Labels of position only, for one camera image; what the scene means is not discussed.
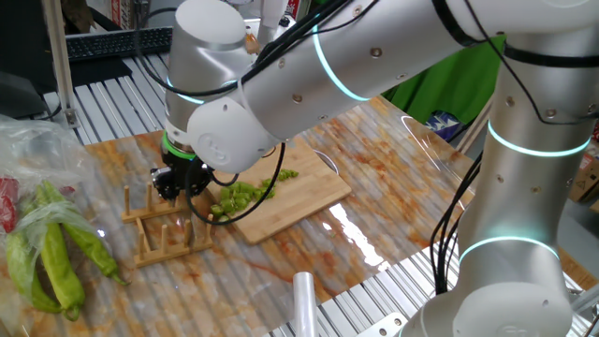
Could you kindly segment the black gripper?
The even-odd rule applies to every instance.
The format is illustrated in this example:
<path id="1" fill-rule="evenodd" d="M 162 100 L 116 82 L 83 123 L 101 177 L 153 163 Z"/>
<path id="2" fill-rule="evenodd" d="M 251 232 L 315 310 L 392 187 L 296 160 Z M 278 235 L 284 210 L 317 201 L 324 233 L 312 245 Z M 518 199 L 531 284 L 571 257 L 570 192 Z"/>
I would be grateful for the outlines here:
<path id="1" fill-rule="evenodd" d="M 196 157 L 183 159 L 167 153 L 162 155 L 162 159 L 167 166 L 152 168 L 150 173 L 153 187 L 164 200 L 175 200 L 185 191 L 188 197 L 199 196 L 212 182 L 210 173 L 203 168 L 203 162 Z"/>

